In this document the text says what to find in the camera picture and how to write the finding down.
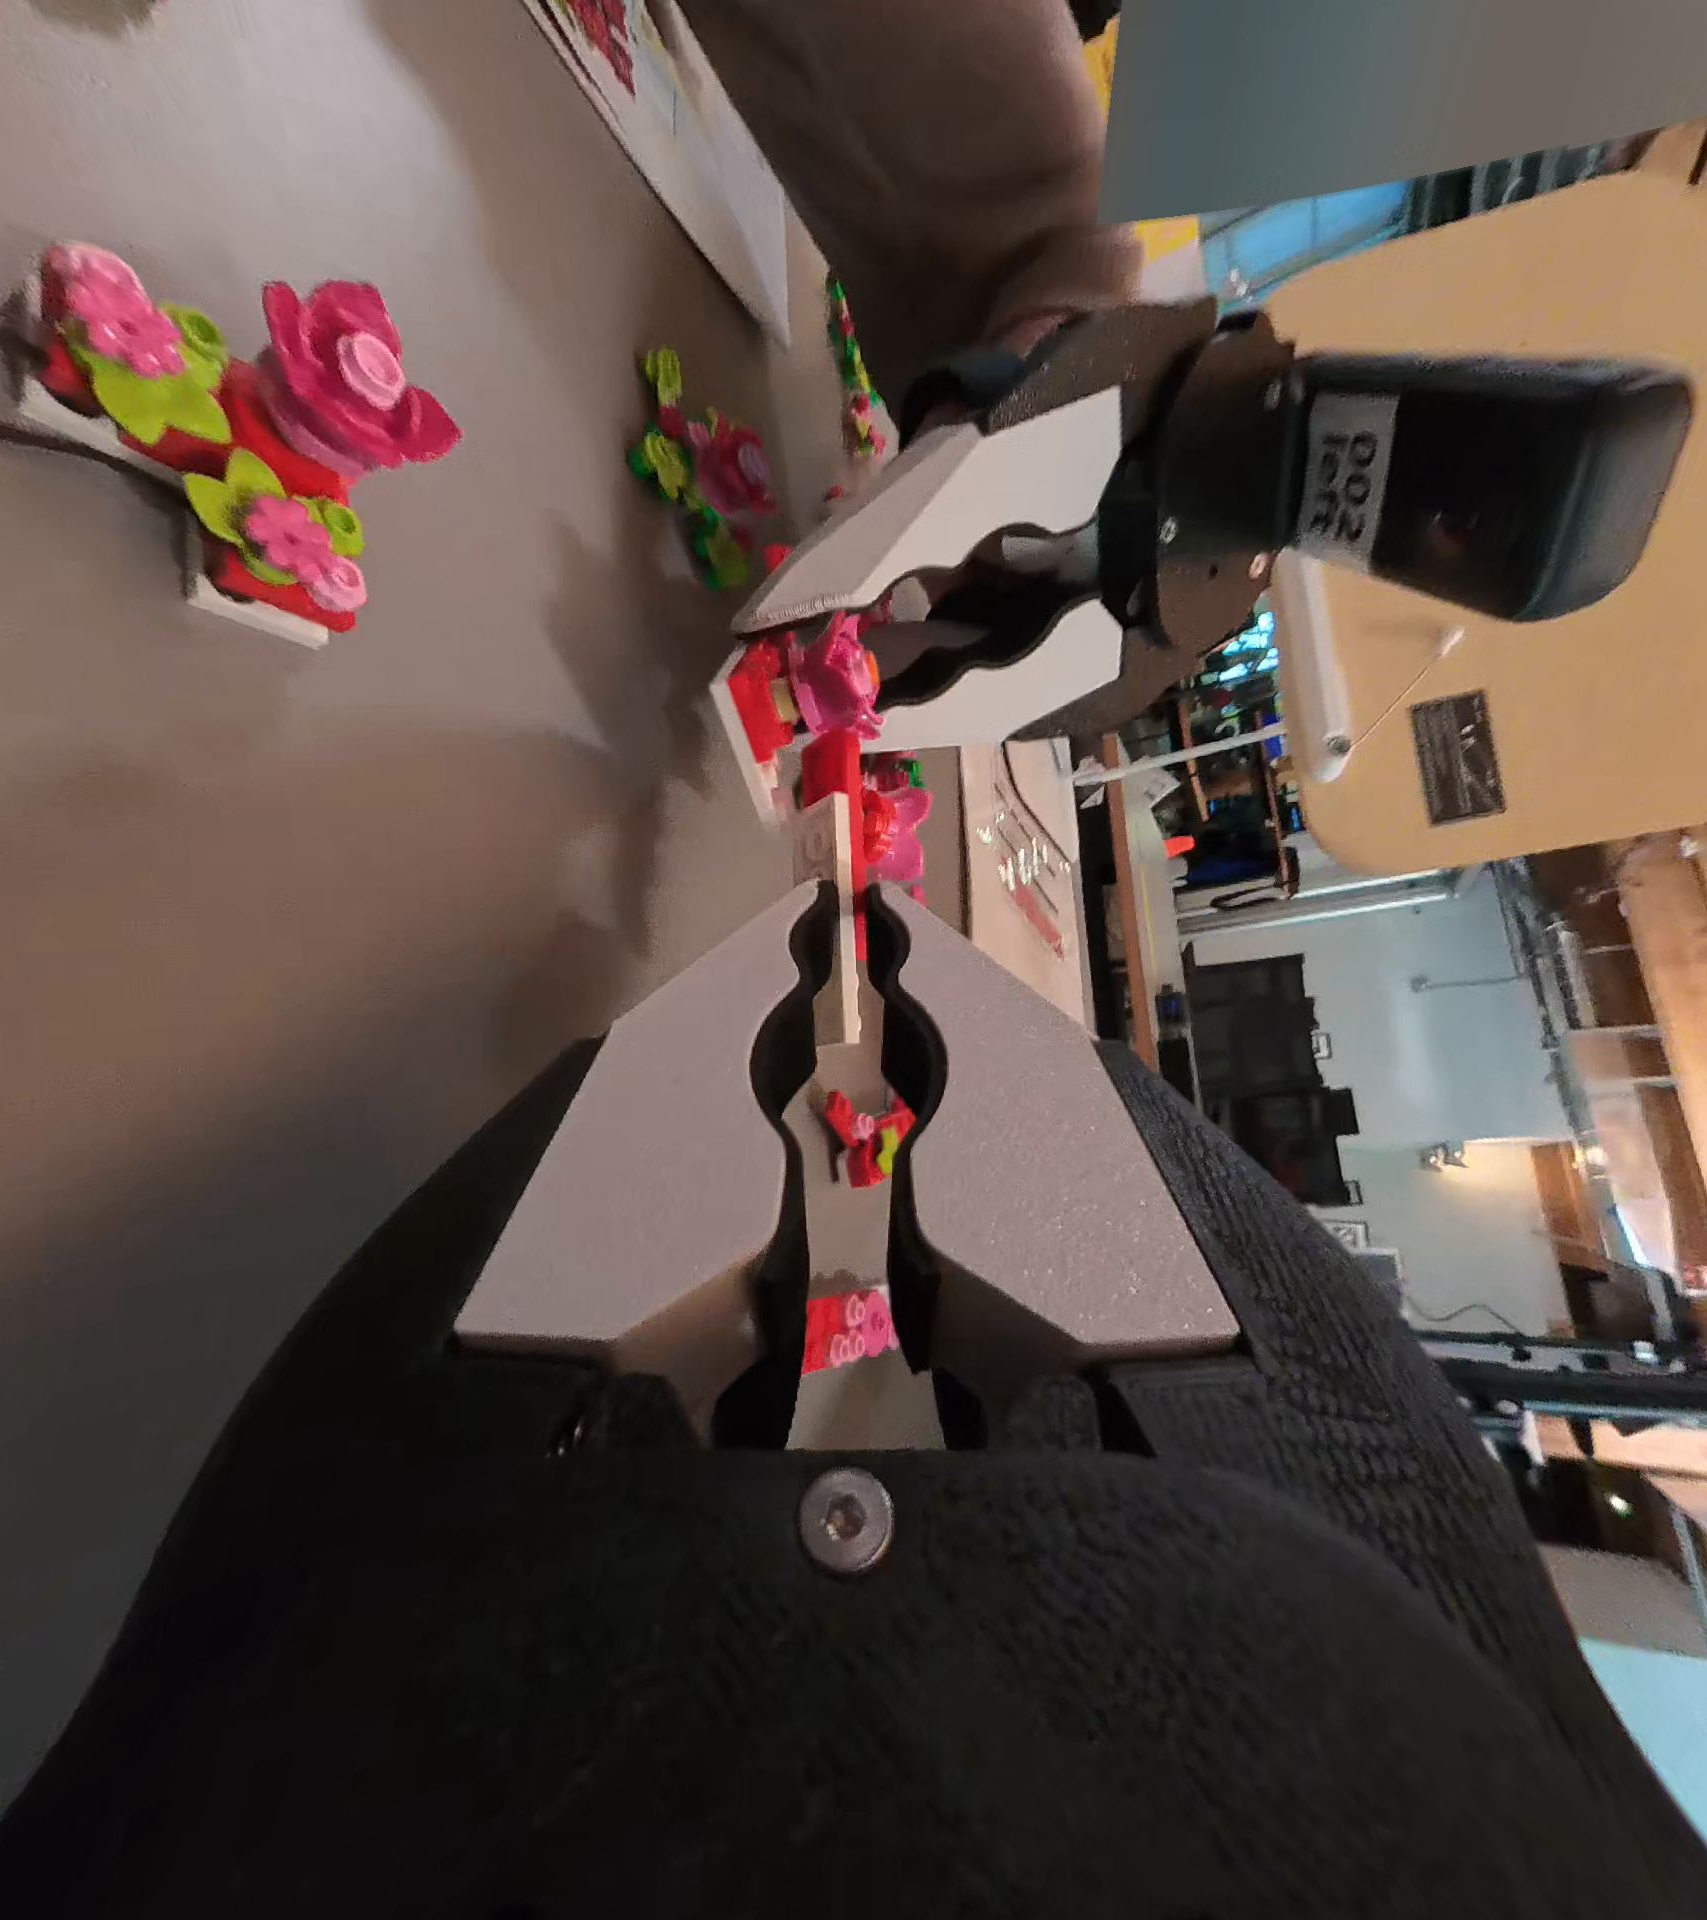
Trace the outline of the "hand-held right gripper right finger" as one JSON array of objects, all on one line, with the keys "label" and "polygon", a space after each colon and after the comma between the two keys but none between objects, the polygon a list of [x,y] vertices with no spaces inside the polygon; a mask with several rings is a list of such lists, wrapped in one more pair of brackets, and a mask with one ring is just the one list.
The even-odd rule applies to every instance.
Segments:
[{"label": "hand-held right gripper right finger", "polygon": [[913,1124],[887,1280],[943,1444],[1045,1379],[1209,1361],[1241,1325],[1097,1040],[899,888],[867,894],[881,1065]]}]

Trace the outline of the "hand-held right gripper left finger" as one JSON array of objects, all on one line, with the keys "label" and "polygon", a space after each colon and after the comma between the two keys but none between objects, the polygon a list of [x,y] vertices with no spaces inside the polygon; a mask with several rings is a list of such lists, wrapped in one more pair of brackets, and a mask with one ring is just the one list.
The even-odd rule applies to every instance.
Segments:
[{"label": "hand-held right gripper left finger", "polygon": [[463,1349],[661,1377],[785,1445],[811,1256],[785,1112],[817,1064],[803,879],[615,1020],[455,1313]]}]

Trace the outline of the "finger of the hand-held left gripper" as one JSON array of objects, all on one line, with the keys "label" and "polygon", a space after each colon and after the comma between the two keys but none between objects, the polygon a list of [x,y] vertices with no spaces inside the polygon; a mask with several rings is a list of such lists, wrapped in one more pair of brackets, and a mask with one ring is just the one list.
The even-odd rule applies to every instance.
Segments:
[{"label": "finger of the hand-held left gripper", "polygon": [[991,619],[927,617],[871,631],[875,751],[993,747],[1111,684],[1123,629],[1093,594],[1041,591]]},{"label": "finger of the hand-held left gripper", "polygon": [[1095,518],[1121,428],[1119,385],[991,432],[969,422],[935,428],[791,548],[733,614],[731,634],[863,612],[903,579],[961,568],[1001,534],[1075,534]]}]

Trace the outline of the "curved red brick heart section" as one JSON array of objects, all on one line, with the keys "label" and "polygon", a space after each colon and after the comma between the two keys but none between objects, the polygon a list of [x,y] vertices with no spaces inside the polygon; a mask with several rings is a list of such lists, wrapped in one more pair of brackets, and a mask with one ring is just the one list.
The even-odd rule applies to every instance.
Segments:
[{"label": "curved red brick heart section", "polygon": [[[847,1091],[833,1087],[817,1098],[817,1116],[829,1137],[829,1171],[837,1184],[853,1190],[889,1184],[899,1149],[915,1127],[913,1110],[899,1094],[891,1094],[881,1110],[867,1112]],[[801,1379],[897,1352],[889,1285],[857,1282],[809,1298],[805,1333]]]}]

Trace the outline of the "red brick section two roses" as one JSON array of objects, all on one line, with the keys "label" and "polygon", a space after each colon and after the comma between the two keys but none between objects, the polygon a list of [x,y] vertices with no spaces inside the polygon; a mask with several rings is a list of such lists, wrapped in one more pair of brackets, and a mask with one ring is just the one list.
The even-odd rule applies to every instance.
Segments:
[{"label": "red brick section two roses", "polygon": [[765,826],[793,811],[795,755],[847,736],[865,751],[881,736],[881,673],[867,619],[839,610],[803,627],[747,636],[711,682],[721,736]]}]

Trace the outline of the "person's left forearm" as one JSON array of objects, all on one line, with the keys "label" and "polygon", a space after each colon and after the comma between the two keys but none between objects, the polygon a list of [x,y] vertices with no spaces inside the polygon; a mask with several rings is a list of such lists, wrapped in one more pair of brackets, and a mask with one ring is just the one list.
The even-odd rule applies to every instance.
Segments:
[{"label": "person's left forearm", "polygon": [[889,411],[971,349],[1137,299],[1099,219],[1105,115],[1063,2],[685,2],[839,275]]}]

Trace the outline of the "small brick flower cluster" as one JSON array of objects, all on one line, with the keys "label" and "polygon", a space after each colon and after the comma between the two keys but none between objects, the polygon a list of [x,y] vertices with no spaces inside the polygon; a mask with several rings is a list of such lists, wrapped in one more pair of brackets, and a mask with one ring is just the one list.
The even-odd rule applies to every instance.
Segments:
[{"label": "small brick flower cluster", "polygon": [[845,451],[875,463],[889,451],[887,415],[869,380],[861,339],[839,275],[823,279],[825,338],[839,383],[839,420]]}]

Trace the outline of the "clear bag with printed sheet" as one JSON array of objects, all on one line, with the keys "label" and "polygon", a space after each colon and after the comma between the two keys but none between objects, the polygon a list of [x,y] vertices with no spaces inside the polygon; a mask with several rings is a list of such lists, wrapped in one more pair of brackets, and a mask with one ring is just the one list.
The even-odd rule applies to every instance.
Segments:
[{"label": "clear bag with printed sheet", "polygon": [[977,948],[1091,1032],[1071,767],[1063,738],[959,750],[963,917]]}]

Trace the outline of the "brick rose with green leaves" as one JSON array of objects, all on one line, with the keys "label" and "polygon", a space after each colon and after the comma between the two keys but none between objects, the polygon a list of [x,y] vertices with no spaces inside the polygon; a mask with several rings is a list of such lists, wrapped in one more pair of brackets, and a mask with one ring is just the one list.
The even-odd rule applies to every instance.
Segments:
[{"label": "brick rose with green leaves", "polygon": [[671,509],[697,577],[717,591],[753,579],[757,530],[775,513],[761,436],[717,407],[685,401],[673,348],[637,362],[649,415],[625,445],[625,469]]}]

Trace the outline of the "building instruction booklet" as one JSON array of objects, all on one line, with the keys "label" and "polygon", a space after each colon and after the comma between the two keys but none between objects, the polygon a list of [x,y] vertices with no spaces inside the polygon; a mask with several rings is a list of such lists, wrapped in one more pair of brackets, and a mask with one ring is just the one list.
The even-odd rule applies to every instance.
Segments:
[{"label": "building instruction booklet", "polygon": [[681,5],[527,2],[525,12],[661,207],[787,348],[787,200]]}]

